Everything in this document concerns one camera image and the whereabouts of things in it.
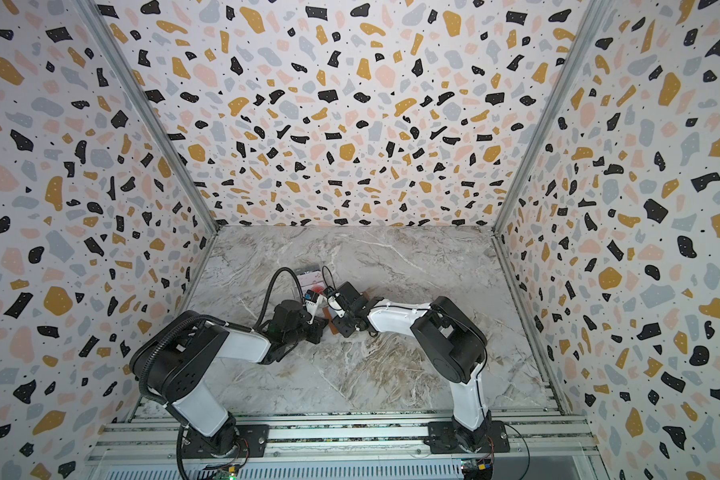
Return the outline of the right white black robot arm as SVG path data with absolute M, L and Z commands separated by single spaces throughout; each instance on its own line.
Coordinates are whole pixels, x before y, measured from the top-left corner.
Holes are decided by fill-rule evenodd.
M 487 440 L 490 410 L 482 401 L 480 378 L 487 361 L 482 331 L 445 296 L 427 304 L 368 298 L 352 284 L 326 290 L 334 324 L 348 337 L 356 331 L 413 337 L 434 369 L 450 384 L 452 428 L 458 445 L 475 451 Z

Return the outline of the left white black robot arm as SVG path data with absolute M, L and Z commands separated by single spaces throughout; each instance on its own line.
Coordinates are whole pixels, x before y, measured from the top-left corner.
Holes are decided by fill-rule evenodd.
M 206 385 L 212 363 L 279 362 L 302 341 L 318 344 L 328 323 L 296 300 L 278 304 L 262 331 L 188 310 L 142 345 L 129 367 L 140 395 L 165 408 L 185 428 L 192 447 L 224 458 L 245 442 L 235 417 Z

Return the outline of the brown leather card holder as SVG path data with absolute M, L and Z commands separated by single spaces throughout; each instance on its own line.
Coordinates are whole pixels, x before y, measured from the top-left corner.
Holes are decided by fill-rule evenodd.
M 334 315 L 331 320 L 332 326 L 345 338 L 349 338 L 355 332 L 367 332 L 375 338 L 379 332 L 371 325 L 369 320 L 370 311 L 381 302 L 382 297 L 366 298 L 364 295 L 341 294 L 339 302 L 345 310 L 342 318 Z

